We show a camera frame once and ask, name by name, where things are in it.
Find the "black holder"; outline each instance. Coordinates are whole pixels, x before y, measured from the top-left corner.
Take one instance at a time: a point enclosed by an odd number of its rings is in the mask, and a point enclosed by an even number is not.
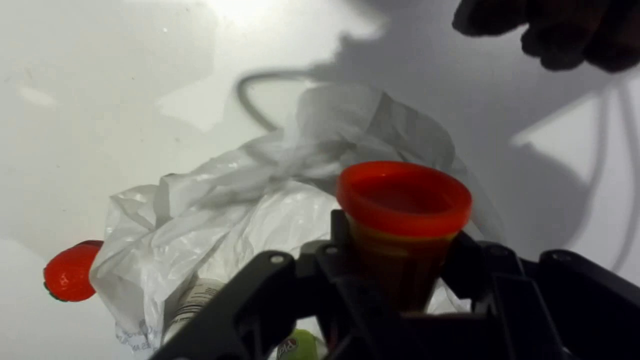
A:
[[[252,258],[153,360],[269,358],[316,317],[332,360],[640,360],[640,289],[567,251],[541,263],[461,235],[440,279],[470,315],[401,318],[332,240]]]

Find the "red cap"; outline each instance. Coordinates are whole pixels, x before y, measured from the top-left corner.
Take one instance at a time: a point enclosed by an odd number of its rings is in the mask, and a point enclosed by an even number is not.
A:
[[[346,169],[339,181],[339,203],[354,222],[406,239],[453,236],[473,211],[473,194],[462,183],[409,162]]]

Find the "white wall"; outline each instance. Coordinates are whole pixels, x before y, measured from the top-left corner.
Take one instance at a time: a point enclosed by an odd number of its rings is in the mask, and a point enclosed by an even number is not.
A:
[[[462,38],[451,31],[454,5],[3,3],[7,358],[129,357],[101,304],[46,299],[40,267],[67,240],[102,236],[108,194],[263,134],[232,89],[264,71],[365,82],[436,117],[523,255],[568,247],[640,282],[640,82],[589,67],[548,74],[517,35]],[[274,119],[294,113],[299,92],[294,82],[254,89]]]

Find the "plastic bag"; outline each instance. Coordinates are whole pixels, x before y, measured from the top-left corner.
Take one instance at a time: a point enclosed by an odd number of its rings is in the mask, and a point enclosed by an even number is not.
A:
[[[499,240],[501,222],[439,122],[365,86],[303,94],[294,126],[223,155],[190,174],[112,196],[92,285],[119,338],[157,350],[194,281],[225,285],[254,255],[329,239],[335,181],[365,161],[445,170],[475,193],[468,233]]]

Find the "dark object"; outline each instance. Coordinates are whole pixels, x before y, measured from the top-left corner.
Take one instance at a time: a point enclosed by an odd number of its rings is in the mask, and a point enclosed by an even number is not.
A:
[[[547,71],[623,72],[640,62],[638,22],[638,0],[461,0],[453,26],[467,36],[525,26],[523,50]]]
[[[578,255],[526,263],[461,235],[440,277],[473,313],[401,318],[346,263],[340,212],[332,229],[332,243],[307,245],[299,261],[258,255],[153,360],[269,358],[307,317],[339,360],[640,358],[640,290]]]

